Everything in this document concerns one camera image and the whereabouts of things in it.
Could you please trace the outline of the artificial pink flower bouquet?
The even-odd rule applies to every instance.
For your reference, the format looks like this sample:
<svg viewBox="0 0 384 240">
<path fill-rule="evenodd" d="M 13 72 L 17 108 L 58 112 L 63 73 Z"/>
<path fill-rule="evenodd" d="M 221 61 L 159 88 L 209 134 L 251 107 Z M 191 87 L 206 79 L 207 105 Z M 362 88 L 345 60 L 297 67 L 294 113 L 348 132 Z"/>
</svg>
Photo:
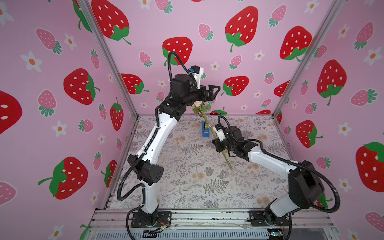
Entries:
<svg viewBox="0 0 384 240">
<path fill-rule="evenodd" d="M 208 111 L 211 109 L 211 106 L 212 105 L 210 101 L 208 101 L 207 103 L 202 101 L 196 101 L 192 105 L 192 110 L 197 116 L 200 116 L 204 119 L 204 122 L 206 123 L 208 129 L 210 130 L 211 135 L 213 136 L 214 139 L 217 139 L 218 135 L 217 135 L 216 129 L 208 118 L 209 116 Z"/>
</svg>

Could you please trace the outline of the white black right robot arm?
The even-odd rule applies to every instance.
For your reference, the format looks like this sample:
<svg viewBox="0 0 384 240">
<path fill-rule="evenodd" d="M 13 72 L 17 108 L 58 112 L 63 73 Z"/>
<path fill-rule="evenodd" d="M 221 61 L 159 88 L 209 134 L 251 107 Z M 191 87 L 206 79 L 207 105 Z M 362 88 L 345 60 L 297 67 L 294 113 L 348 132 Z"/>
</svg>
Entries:
<svg viewBox="0 0 384 240">
<path fill-rule="evenodd" d="M 216 125 L 214 131 L 218 137 L 212 142 L 217 152 L 228 150 L 235 157 L 261 165 L 288 181 L 288 192 L 265 208 L 264 218 L 268 225 L 277 225 L 288 213 L 309 209 L 324 192 L 320 177 L 311 172 L 315 168 L 310 162 L 292 162 L 262 150 L 261 143 L 246 141 L 236 126 Z"/>
</svg>

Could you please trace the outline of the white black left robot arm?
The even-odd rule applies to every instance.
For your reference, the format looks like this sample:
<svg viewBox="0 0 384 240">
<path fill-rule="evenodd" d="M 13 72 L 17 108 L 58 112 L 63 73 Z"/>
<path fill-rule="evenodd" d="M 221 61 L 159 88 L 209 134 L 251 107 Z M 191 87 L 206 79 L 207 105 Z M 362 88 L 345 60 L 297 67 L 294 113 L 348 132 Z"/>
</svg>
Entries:
<svg viewBox="0 0 384 240">
<path fill-rule="evenodd" d="M 157 164 L 160 152 L 173 128 L 177 125 L 187 107 L 196 101 L 212 102 L 221 87 L 208 85 L 197 86 L 191 75 L 177 74 L 171 80 L 170 92 L 155 108 L 156 123 L 148 139 L 136 155 L 129 155 L 130 165 L 125 176 L 135 173 L 142 188 L 143 201 L 138 208 L 139 220 L 153 226 L 157 222 L 159 204 L 157 202 L 157 183 L 164 173 L 164 168 Z"/>
</svg>

